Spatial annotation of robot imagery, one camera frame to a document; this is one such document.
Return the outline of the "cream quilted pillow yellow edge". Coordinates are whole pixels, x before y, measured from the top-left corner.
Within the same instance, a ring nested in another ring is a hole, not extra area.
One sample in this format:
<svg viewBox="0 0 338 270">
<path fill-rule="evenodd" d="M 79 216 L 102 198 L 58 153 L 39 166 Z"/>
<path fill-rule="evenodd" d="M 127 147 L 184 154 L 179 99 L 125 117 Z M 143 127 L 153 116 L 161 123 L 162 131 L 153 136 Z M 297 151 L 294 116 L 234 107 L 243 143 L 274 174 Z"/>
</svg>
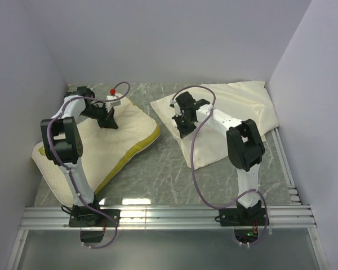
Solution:
<svg viewBox="0 0 338 270">
<path fill-rule="evenodd" d="M 160 135 L 157 122 L 128 98 L 115 107 L 118 129 L 102 129 L 87 118 L 78 124 L 83 142 L 82 165 L 89 186 L 99 192 L 138 153 Z M 71 206 L 73 196 L 60 169 L 45 155 L 43 143 L 35 145 L 32 159 L 58 201 Z"/>
</svg>

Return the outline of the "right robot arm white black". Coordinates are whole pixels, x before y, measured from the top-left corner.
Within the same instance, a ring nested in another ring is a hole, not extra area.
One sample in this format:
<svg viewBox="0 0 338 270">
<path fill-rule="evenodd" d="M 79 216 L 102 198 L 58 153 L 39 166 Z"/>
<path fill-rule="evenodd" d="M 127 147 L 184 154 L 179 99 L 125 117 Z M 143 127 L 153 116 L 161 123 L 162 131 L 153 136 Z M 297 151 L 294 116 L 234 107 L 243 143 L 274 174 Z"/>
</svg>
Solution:
<svg viewBox="0 0 338 270">
<path fill-rule="evenodd" d="M 237 170 L 239 195 L 235 199 L 237 218 L 240 223 L 251 224 L 261 210 L 259 188 L 259 167 L 265 154 L 265 147 L 254 120 L 236 119 L 214 107 L 214 102 L 195 100 L 188 92 L 177 93 L 170 102 L 175 109 L 175 121 L 180 137 L 193 134 L 190 145 L 190 168 L 194 187 L 201 200 L 213 209 L 202 195 L 194 169 L 194 147 L 199 131 L 207 125 L 226 138 L 228 158 Z"/>
</svg>

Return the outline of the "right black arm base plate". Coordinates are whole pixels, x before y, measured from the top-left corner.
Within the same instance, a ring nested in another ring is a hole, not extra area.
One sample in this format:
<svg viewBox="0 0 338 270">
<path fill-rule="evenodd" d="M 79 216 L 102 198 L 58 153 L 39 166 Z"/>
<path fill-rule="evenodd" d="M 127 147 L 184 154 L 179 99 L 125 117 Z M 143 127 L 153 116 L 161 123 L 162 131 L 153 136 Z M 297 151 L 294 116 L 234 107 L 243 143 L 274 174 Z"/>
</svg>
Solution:
<svg viewBox="0 0 338 270">
<path fill-rule="evenodd" d="M 240 209 L 226 208 L 219 210 L 215 217 L 222 227 L 249 227 L 253 225 L 264 226 L 267 224 L 265 209 Z"/>
</svg>

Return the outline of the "cream satin pillowcase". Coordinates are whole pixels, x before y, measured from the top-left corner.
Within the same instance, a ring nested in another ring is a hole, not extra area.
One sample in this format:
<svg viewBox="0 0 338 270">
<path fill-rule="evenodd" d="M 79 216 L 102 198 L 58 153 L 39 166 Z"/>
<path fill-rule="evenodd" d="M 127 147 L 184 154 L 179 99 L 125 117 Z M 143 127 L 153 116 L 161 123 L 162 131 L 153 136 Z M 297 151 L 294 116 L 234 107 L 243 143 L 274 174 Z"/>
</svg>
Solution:
<svg viewBox="0 0 338 270">
<path fill-rule="evenodd" d="M 279 127 L 272 100 L 265 82 L 247 81 L 229 84 L 203 84 L 216 95 L 215 108 L 240 120 L 255 121 L 262 139 L 265 134 Z M 170 107 L 172 94 L 150 104 L 160 120 L 178 142 L 187 166 L 190 166 L 190 148 L 193 134 L 181 139 L 175 127 L 174 109 Z M 199 131 L 194 145 L 194 169 L 202 168 L 228 156 L 226 138 L 205 125 Z"/>
</svg>

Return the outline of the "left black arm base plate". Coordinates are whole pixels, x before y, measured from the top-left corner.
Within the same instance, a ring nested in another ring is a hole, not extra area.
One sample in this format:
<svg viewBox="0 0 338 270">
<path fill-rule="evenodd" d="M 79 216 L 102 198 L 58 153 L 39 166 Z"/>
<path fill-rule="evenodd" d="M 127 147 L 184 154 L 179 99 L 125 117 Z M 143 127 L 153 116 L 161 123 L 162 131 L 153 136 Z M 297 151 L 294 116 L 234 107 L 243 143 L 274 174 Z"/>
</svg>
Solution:
<svg viewBox="0 0 338 270">
<path fill-rule="evenodd" d="M 105 213 L 107 216 L 111 217 L 113 221 L 109 218 L 88 209 L 85 206 L 75 208 L 69 219 L 69 227 L 115 227 L 119 225 L 120 213 L 119 209 L 100 209 L 101 212 Z"/>
</svg>

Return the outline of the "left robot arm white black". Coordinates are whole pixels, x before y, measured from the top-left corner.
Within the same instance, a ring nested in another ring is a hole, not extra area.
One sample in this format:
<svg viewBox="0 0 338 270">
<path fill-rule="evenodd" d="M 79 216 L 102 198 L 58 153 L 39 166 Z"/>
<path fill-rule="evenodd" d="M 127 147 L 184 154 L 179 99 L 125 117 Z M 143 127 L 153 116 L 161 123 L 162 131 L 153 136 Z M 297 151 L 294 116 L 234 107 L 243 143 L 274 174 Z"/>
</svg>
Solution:
<svg viewBox="0 0 338 270">
<path fill-rule="evenodd" d="M 121 104 L 121 99 L 115 90 L 103 100 L 96 98 L 89 88 L 78 87 L 65 95 L 54 116 L 40 123 L 46 157 L 59 167 L 73 195 L 72 216 L 82 215 L 89 226 L 97 226 L 103 216 L 83 169 L 83 142 L 77 120 L 84 115 L 96 120 L 100 128 L 118 129 L 114 108 Z"/>
</svg>

